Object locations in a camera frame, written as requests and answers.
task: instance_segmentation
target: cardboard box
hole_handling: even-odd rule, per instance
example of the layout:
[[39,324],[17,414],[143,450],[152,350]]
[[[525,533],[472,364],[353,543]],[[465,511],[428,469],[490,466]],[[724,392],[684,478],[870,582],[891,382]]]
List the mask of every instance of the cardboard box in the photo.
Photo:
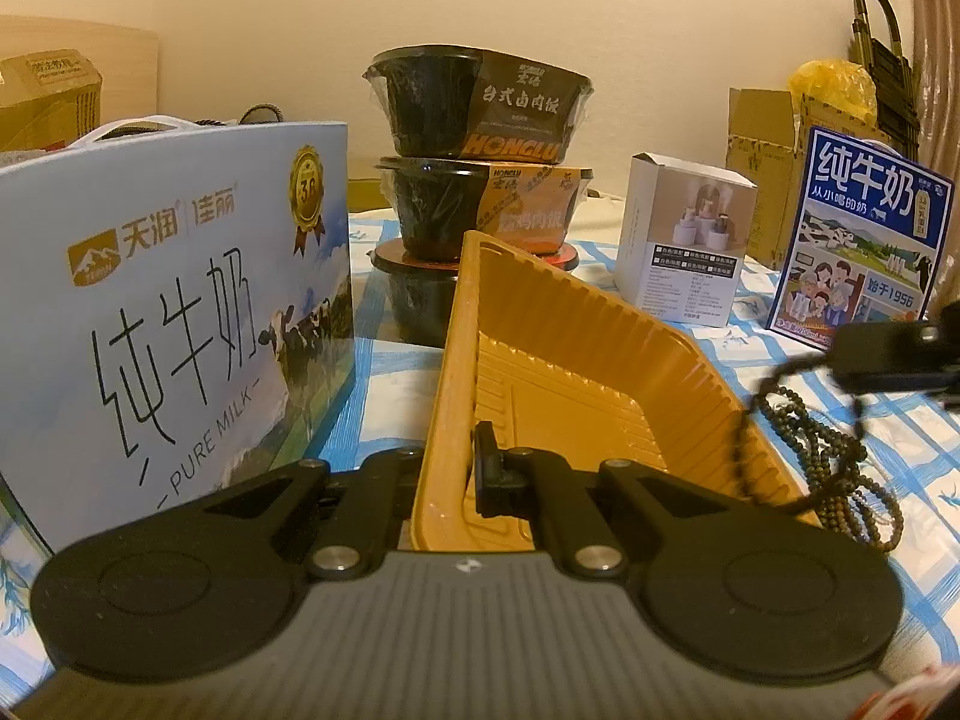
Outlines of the cardboard box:
[[0,60],[0,151],[55,151],[99,127],[101,84],[73,49]]
[[0,167],[0,470],[54,551],[318,456],[349,395],[347,126],[184,124]]
[[731,170],[637,154],[613,281],[654,317],[727,324],[757,187]]
[[923,317],[952,199],[948,178],[814,127],[767,328],[827,350],[844,324]]
[[757,185],[747,254],[774,271],[784,266],[790,244],[810,127],[889,143],[875,127],[807,95],[794,117],[789,92],[730,90],[727,167]]
[[347,210],[352,213],[390,208],[380,189],[383,180],[376,164],[366,159],[347,159]]

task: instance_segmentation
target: white product box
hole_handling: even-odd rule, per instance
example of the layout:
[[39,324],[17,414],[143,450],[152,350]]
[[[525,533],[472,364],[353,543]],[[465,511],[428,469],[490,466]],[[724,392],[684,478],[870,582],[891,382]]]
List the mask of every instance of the white product box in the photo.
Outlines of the white product box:
[[54,552],[315,457],[349,394],[347,126],[157,120],[0,169],[0,497]]
[[637,154],[613,271],[622,298],[668,322],[727,324],[755,201],[732,170]]

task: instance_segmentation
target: stack of bowls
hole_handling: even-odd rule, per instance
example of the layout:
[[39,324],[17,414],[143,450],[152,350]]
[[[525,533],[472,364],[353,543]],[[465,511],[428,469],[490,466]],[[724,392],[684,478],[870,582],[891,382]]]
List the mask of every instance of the stack of bowls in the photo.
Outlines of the stack of bowls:
[[[373,264],[391,276],[405,340],[443,345],[467,230],[576,266],[576,250],[563,241],[592,171],[560,163],[593,91],[587,77],[460,46],[390,50],[373,58],[364,77],[399,155],[377,166],[402,242],[378,247]],[[414,300],[418,280],[424,290],[414,293],[424,294]],[[409,317],[403,305],[411,306]],[[426,314],[430,332],[405,320]]]

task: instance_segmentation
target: family illustration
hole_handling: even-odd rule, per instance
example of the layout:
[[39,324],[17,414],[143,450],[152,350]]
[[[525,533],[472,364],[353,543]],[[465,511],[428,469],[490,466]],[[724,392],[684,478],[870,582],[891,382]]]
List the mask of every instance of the family illustration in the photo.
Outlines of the family illustration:
[[851,279],[850,263],[820,263],[812,271],[804,271],[800,284],[784,301],[786,314],[798,324],[813,319],[825,327],[845,324],[856,281]]

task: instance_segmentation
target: gray gripper base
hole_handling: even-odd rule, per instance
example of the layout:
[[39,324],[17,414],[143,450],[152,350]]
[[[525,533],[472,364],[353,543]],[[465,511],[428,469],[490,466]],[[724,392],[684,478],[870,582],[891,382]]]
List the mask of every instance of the gray gripper base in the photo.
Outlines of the gray gripper base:
[[318,584],[243,661],[165,685],[61,669],[20,720],[841,720],[889,688],[738,682],[651,632],[625,591],[560,574],[543,553],[390,553],[371,576]]

